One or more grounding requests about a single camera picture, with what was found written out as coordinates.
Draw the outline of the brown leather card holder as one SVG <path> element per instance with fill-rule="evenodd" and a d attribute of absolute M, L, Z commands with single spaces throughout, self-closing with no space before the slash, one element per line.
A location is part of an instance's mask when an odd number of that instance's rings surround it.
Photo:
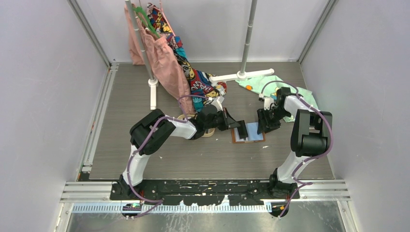
<path fill-rule="evenodd" d="M 246 123 L 248 130 L 248 138 L 246 141 L 236 141 L 234 138 L 234 129 L 232 129 L 232 141 L 233 143 L 243 144 L 243 143 L 254 143 L 254 142 L 264 142 L 265 133 L 257 133 L 258 122 Z"/>

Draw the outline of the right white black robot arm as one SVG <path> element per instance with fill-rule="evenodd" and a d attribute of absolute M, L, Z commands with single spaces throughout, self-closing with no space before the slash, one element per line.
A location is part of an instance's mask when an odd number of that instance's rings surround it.
<path fill-rule="evenodd" d="M 260 93 L 259 100 L 264 106 L 257 110 L 258 133 L 277 130 L 283 118 L 294 117 L 291 151 L 268 184 L 273 198 L 288 198 L 296 192 L 298 177 L 307 165 L 330 149 L 332 114 L 315 109 L 289 87 L 279 88 L 275 99 Z"/>

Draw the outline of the dark credit card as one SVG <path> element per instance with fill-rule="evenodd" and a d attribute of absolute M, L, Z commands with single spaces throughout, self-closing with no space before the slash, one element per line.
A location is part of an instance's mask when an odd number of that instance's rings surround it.
<path fill-rule="evenodd" d="M 239 121 L 239 127 L 234 128 L 234 138 L 236 141 L 246 141 L 248 130 L 244 120 Z"/>

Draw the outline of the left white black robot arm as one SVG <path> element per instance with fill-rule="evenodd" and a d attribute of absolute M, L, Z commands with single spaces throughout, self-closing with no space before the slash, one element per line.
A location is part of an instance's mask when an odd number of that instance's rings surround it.
<path fill-rule="evenodd" d="M 196 140 L 209 129 L 226 131 L 240 127 L 226 108 L 214 105 L 204 107 L 194 116 L 177 119 L 156 109 L 134 124 L 130 129 L 131 151 L 119 185 L 124 196 L 130 200 L 139 197 L 143 174 L 149 156 L 157 152 L 169 137 Z"/>

